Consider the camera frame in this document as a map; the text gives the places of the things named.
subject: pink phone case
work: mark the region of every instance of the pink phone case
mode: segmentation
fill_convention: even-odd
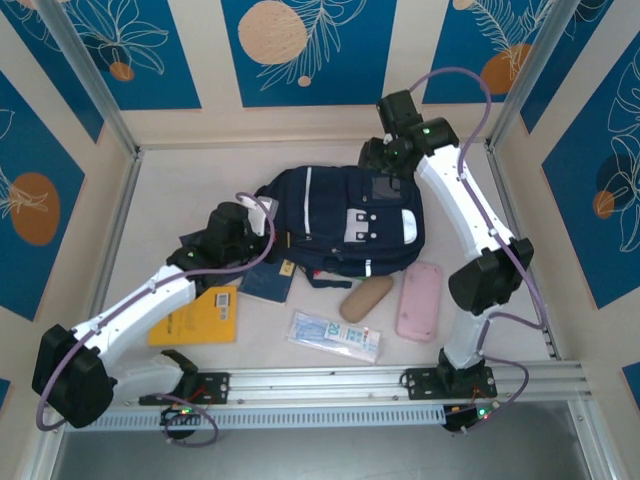
[[[436,336],[442,270],[416,262],[407,268],[400,296],[396,332],[401,337],[429,342]]]

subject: blue notebook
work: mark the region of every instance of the blue notebook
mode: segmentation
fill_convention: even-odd
[[[249,270],[238,292],[275,303],[285,303],[296,270],[294,263],[280,260],[269,264],[262,262]]]

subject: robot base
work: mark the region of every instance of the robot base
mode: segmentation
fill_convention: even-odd
[[[493,372],[484,360],[472,367],[456,369],[449,363],[444,350],[440,350],[438,366],[409,368],[403,376],[403,386],[410,400],[447,400],[473,398],[475,390],[489,398],[498,395]]]

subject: backpack strap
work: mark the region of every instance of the backpack strap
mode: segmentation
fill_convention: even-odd
[[[304,274],[313,288],[351,288],[353,285],[352,282],[347,280],[316,280],[313,278],[313,271],[312,268],[304,269]]]

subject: yellow notebook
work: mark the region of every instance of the yellow notebook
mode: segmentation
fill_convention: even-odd
[[[163,318],[149,332],[149,345],[231,343],[236,338],[237,287],[210,288]]]

